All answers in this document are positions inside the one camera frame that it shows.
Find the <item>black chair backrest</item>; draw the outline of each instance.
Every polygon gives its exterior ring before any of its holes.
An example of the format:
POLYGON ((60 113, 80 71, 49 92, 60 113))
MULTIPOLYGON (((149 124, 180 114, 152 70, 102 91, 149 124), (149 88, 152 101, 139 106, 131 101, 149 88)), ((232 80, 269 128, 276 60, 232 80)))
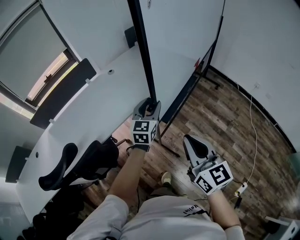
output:
POLYGON ((66 103, 85 84, 86 79, 92 79, 96 71, 87 59, 83 59, 69 72, 45 99, 38 108, 30 123, 42 129, 46 129, 50 119, 54 119, 66 103))
POLYGON ((39 178, 38 182, 44 191, 67 187, 78 178, 87 180, 103 179, 111 168, 117 167, 119 149, 113 140, 109 138, 103 144, 99 141, 92 142, 73 169, 64 177, 65 171, 77 154, 77 151, 75 155, 74 150, 68 151, 67 146, 68 144, 64 147, 62 158, 55 169, 49 175, 39 178), (105 172, 103 174, 97 173, 101 168, 104 168, 105 172))
POLYGON ((78 153, 78 148, 74 143, 68 143, 62 150, 62 156, 54 168, 47 176, 40 177, 38 183, 44 191, 54 190, 64 177, 65 171, 70 167, 78 153))

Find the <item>white cable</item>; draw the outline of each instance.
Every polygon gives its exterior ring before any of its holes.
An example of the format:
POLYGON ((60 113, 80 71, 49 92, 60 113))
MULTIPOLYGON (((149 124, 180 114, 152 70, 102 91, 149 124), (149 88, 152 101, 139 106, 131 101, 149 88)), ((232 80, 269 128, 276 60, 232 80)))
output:
POLYGON ((251 95, 251 104, 250 104, 250 120, 251 120, 251 125, 254 129, 254 132, 255 132, 255 136, 256 136, 256 141, 255 141, 255 148, 256 148, 256 151, 255 151, 255 155, 254 155, 254 163, 253 163, 253 168, 252 168, 252 171, 251 171, 251 174, 250 174, 250 177, 248 178, 247 180, 247 184, 250 180, 250 178, 252 177, 252 174, 253 174, 253 171, 254 171, 254 168, 255 168, 255 159, 256 159, 256 155, 257 155, 257 133, 256 133, 256 130, 255 130, 255 127, 253 126, 253 123, 252 123, 252 116, 251 116, 251 107, 252 107, 252 95, 251 95))
POLYGON ((232 199, 229 200, 229 202, 232 201, 232 200, 235 199, 235 198, 237 198, 237 197, 233 197, 232 199))

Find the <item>wooden floor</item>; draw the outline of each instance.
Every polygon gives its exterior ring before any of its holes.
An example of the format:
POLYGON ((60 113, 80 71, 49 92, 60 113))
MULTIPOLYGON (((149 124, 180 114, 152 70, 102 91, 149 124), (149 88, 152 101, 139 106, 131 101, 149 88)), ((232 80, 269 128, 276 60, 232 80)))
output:
MULTIPOLYGON (((147 194, 159 187, 161 176, 166 171, 172 173, 172 184, 179 194, 187 194, 194 200, 205 199, 202 191, 187 176, 189 162, 182 146, 185 134, 198 135, 210 141, 217 153, 229 163, 236 181, 245 182, 250 176, 255 155, 255 133, 249 117, 250 102, 219 76, 212 72, 208 76, 219 82, 221 87, 215 90, 214 85, 202 79, 163 136, 163 143, 181 157, 173 156, 157 143, 153 143, 147 154, 139 184, 141 203, 147 194)), ((241 206, 236 209, 247 240, 262 238, 265 234, 262 228, 265 216, 300 218, 299 202, 295 195, 298 181, 287 161, 287 155, 292 150, 255 106, 252 108, 252 118, 258 134, 258 154, 248 188, 242 195, 241 206)), ((127 120, 113 136, 118 140, 130 138, 129 126, 130 120, 127 120)), ((127 143, 119 147, 120 167, 127 159, 127 147, 127 143)), ((81 212, 82 218, 86 218, 104 200, 120 167, 110 171, 98 186, 84 190, 86 208, 81 212)), ((232 181, 224 190, 226 197, 232 199, 239 186, 232 181)), ((207 201, 197 201, 209 209, 207 201)), ((130 209, 129 219, 134 217, 136 211, 137 198, 136 205, 130 209)))

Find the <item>fiducial marker cube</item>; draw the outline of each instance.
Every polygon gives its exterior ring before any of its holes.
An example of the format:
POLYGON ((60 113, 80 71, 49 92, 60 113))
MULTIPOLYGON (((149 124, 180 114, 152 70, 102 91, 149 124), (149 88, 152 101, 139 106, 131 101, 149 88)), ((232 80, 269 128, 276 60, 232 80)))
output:
POLYGON ((209 169, 199 172, 194 184, 200 187, 206 195, 210 195, 225 187, 232 180, 233 175, 228 163, 224 161, 209 169))
POLYGON ((134 144, 149 145, 157 133, 158 121, 132 120, 131 134, 134 144))

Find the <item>sneaker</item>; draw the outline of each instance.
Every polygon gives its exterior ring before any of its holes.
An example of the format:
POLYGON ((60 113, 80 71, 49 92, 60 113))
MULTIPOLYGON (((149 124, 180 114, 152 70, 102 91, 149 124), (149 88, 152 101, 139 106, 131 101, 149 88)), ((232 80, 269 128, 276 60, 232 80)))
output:
POLYGON ((172 175, 169 172, 165 172, 164 175, 161 177, 161 183, 170 183, 171 184, 172 175))

